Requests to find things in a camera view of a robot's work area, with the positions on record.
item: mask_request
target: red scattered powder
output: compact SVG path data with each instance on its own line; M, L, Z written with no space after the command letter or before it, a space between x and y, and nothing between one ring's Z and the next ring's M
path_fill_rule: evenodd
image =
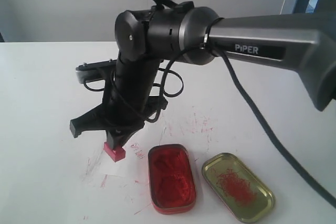
M247 206L257 198L250 188L250 182L239 178L237 172L227 169L226 174L217 176L217 185L223 190L225 196L231 196L240 206Z
M158 148L149 159L151 190L156 205L174 208L188 206L195 201L193 175L183 149Z

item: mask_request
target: open tin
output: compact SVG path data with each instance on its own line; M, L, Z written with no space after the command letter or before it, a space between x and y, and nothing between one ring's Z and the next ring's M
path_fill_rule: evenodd
M206 161L202 174L241 222L255 222L274 207L273 193L233 154L221 153Z
M169 215L193 208L196 188L187 150L181 144L153 147L148 165L151 198L158 212Z

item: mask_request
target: gold tin lid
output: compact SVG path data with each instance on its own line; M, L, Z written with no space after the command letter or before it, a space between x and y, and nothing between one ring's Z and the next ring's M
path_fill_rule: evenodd
M234 216L253 223L275 204L271 190L238 157L221 153L203 164L202 174Z

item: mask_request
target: white table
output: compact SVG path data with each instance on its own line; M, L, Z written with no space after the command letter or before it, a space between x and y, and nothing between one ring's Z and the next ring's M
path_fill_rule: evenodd
M335 209L274 148L221 59L173 66L184 92L126 144L126 159L113 163L102 152L104 132L72 138L69 120L102 96L77 82L75 67L117 50L114 42L0 45L0 223L239 223L201 176L220 152L237 155L274 192L276 207L260 223L335 223ZM232 63L280 140L336 195L336 103L319 112L296 73ZM179 85L168 78L168 91ZM150 205L146 155L166 143L183 144L192 157L198 198L184 214Z

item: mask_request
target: red powder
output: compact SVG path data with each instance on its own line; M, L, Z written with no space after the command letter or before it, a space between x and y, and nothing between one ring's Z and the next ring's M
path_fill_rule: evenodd
M178 147L155 149L149 157L153 201L160 208L188 206L196 190L188 156Z
M247 206L257 198L257 193L250 189L250 182L239 178L232 169L227 169L226 174L220 174L217 178L217 185L225 196L233 197L239 206Z

